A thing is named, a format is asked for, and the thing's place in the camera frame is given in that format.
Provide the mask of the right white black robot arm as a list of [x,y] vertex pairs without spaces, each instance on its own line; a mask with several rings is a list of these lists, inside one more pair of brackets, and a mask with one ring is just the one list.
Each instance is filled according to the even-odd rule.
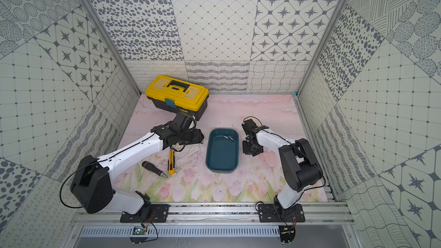
[[286,184],[274,197],[274,207],[277,214],[288,212],[298,204],[305,191],[314,189],[314,184],[323,178],[323,170],[310,143],[304,138],[289,140],[267,126],[257,126],[252,117],[244,119],[242,128],[246,134],[242,142],[245,155],[254,157],[267,149],[280,157]]

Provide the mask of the teal plastic storage tray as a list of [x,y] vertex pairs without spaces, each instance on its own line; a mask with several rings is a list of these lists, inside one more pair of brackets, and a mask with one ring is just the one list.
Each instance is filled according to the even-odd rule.
[[210,132],[206,166],[214,173],[232,173],[238,166],[239,135],[232,128],[216,128]]

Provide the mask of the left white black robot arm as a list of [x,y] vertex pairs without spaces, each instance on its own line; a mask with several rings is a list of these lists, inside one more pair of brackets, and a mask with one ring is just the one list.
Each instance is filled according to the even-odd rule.
[[204,135],[196,127],[195,114],[180,110],[176,117],[164,125],[158,125],[139,140],[122,149],[94,158],[81,159],[78,169],[68,176],[72,180],[71,193],[80,203],[80,208],[89,214],[102,210],[118,210],[124,214],[148,219],[150,198],[143,193],[126,192],[113,185],[120,174],[150,155],[175,145],[200,144]]

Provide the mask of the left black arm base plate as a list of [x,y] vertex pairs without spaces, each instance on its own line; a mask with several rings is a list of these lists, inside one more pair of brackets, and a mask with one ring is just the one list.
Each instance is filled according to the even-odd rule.
[[150,204],[143,206],[136,214],[123,212],[120,218],[121,223],[165,223],[167,221],[169,204]]

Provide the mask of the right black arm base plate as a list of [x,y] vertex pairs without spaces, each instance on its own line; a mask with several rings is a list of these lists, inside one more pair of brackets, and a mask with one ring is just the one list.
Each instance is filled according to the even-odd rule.
[[301,204],[295,204],[288,209],[282,209],[278,205],[258,202],[255,209],[259,214],[261,223],[303,223],[305,222],[304,211]]

